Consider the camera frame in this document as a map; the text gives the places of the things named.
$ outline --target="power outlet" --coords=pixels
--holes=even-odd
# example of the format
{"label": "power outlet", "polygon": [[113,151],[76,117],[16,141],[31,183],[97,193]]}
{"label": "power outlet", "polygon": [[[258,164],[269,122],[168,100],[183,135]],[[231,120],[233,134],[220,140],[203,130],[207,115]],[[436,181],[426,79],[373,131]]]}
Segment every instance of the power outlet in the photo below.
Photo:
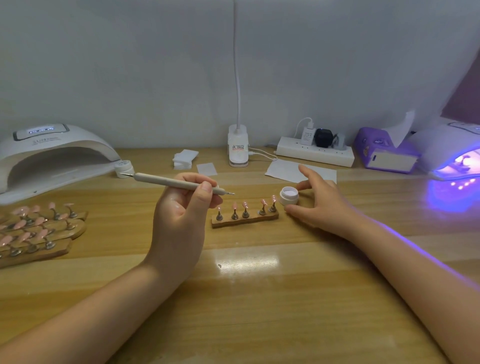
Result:
{"label": "power outlet", "polygon": [[335,164],[342,167],[351,167],[355,160],[352,148],[349,146],[347,146],[346,150],[304,146],[300,143],[300,139],[287,138],[286,136],[281,137],[276,148],[276,155]]}

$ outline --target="purple box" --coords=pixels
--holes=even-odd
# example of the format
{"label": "purple box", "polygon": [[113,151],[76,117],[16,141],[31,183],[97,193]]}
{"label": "purple box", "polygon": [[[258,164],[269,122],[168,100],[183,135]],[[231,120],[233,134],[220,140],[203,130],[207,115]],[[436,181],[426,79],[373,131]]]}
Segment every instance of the purple box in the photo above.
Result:
{"label": "purple box", "polygon": [[365,168],[373,170],[410,173],[421,156],[408,140],[395,148],[387,131],[375,128],[361,128],[353,147]]}

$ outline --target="wooden nail holder board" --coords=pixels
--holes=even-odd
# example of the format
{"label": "wooden nail holder board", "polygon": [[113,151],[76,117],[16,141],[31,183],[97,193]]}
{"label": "wooden nail holder board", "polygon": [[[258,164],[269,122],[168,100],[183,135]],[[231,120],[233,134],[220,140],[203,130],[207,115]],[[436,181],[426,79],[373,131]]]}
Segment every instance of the wooden nail holder board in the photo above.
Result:
{"label": "wooden nail holder board", "polygon": [[[55,220],[55,213],[52,210],[44,209],[40,210],[37,214],[31,213],[28,215],[28,217],[34,218],[37,215],[47,219],[42,226],[28,227],[28,225],[26,225],[24,228],[18,230],[6,228],[0,231],[0,239],[6,235],[10,235],[14,238],[14,240],[12,240],[11,247],[0,247],[0,268],[50,259],[67,254],[72,247],[72,240],[78,238],[86,230],[85,220],[88,216],[88,212],[77,213],[75,218]],[[0,215],[0,221],[1,225],[7,225],[11,227],[13,224],[20,221],[20,218],[16,215],[6,214]],[[32,238],[28,239],[30,244],[27,242],[15,242],[16,236],[22,235],[26,232],[37,234],[42,231],[43,228],[51,231],[51,233],[45,238],[36,239],[35,236],[33,236]],[[33,253],[29,253],[28,248],[32,244],[36,245],[38,249]],[[21,250],[21,253],[12,256],[12,248]]]}
{"label": "wooden nail holder board", "polygon": [[242,217],[242,212],[238,212],[238,219],[232,219],[232,215],[223,215],[222,220],[217,220],[217,215],[212,215],[212,228],[221,228],[223,226],[234,226],[240,224],[249,224],[252,222],[275,220],[278,218],[278,210],[275,212],[270,212],[268,209],[265,209],[265,215],[260,215],[258,211],[250,211],[250,216],[248,218]]}

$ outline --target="small white jar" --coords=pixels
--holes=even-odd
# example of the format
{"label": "small white jar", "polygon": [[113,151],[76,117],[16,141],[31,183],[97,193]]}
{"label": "small white jar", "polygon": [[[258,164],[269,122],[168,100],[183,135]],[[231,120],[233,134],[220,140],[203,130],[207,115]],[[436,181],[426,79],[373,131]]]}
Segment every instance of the small white jar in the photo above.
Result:
{"label": "small white jar", "polygon": [[293,187],[284,187],[280,191],[280,203],[283,206],[296,205],[299,200],[299,192]]}
{"label": "small white jar", "polygon": [[114,167],[118,178],[128,178],[128,176],[124,176],[120,173],[135,174],[132,163],[129,160],[119,160],[115,163]]}

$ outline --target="nail art pen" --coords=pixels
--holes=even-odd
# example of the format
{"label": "nail art pen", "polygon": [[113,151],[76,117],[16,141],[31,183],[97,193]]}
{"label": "nail art pen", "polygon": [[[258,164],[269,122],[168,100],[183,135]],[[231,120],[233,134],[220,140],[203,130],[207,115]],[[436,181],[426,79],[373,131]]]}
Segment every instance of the nail art pen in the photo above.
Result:
{"label": "nail art pen", "polygon": [[[121,174],[123,174],[124,176],[133,177],[136,181],[139,181],[139,182],[160,184],[162,186],[176,187],[176,188],[181,188],[181,189],[190,190],[190,191],[195,191],[197,187],[200,185],[199,183],[174,180],[173,178],[154,176],[154,175],[145,174],[145,173],[135,173],[135,174],[121,173]],[[219,196],[223,196],[224,194],[234,194],[232,192],[227,192],[223,188],[219,188],[219,187],[213,187],[212,192],[213,194],[217,194]]]}

